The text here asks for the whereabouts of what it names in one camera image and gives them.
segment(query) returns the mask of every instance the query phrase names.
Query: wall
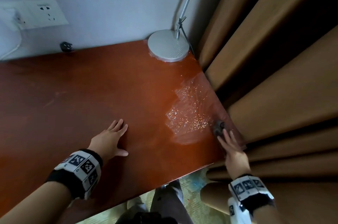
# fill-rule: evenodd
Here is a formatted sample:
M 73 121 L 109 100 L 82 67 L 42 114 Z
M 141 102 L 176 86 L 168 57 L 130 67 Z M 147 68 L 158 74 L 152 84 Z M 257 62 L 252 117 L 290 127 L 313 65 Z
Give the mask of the wall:
M 145 39 L 170 29 L 180 0 L 56 0 L 70 25 L 24 30 L 22 46 L 8 58 L 59 52 L 67 41 L 75 49 Z M 219 0 L 191 0 L 184 28 L 196 45 Z M 0 21 L 0 55 L 14 48 L 18 33 Z

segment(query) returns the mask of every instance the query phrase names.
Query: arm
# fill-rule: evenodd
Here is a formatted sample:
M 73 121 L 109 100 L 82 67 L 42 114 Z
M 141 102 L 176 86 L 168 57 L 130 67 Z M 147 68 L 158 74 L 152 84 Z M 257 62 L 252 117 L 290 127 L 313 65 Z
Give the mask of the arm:
M 107 130 L 92 138 L 88 149 L 96 152 L 103 162 L 115 156 L 127 156 L 128 152 L 117 148 L 120 137 L 128 128 L 122 129 L 123 120 L 114 121 Z M 47 224 L 54 223 L 73 200 L 69 188 L 50 181 L 44 183 L 0 219 L 0 224 Z
M 218 141 L 226 150 L 226 169 L 232 180 L 244 174 L 251 174 L 249 160 L 247 155 L 238 145 L 234 134 L 230 131 L 230 136 L 226 130 L 223 130 L 224 138 L 218 137 Z M 262 206 L 253 211 L 253 217 L 258 224 L 286 224 L 277 209 L 271 205 Z

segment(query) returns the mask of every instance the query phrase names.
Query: wooden desk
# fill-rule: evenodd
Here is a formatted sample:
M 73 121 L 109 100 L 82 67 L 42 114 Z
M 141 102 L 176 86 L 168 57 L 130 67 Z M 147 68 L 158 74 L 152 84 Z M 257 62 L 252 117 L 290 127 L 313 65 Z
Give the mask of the wooden desk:
M 0 216 L 38 188 L 70 153 L 114 119 L 129 129 L 88 201 L 60 223 L 75 223 L 223 158 L 213 119 L 234 128 L 190 54 L 151 57 L 145 41 L 0 64 Z

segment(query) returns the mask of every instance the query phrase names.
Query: leg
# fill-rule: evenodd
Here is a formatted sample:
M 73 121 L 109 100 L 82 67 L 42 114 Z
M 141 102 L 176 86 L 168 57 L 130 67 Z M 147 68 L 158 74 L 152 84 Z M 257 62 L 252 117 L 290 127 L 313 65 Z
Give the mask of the leg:
M 181 224 L 193 224 L 183 205 L 183 193 L 179 180 L 155 190 L 151 212 L 158 212 L 162 217 L 172 217 Z
M 127 202 L 127 211 L 120 216 L 115 224 L 124 223 L 127 220 L 132 220 L 136 213 L 147 213 L 146 205 L 142 203 L 140 197 L 136 197 Z

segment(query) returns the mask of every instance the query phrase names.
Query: silver lamp base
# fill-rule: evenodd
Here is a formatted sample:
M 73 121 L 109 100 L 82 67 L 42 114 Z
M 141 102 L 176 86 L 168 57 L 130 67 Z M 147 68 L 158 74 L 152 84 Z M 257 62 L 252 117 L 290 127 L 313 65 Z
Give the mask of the silver lamp base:
M 189 44 L 184 36 L 175 38 L 175 31 L 160 30 L 150 35 L 148 48 L 150 53 L 165 62 L 176 62 L 185 58 Z

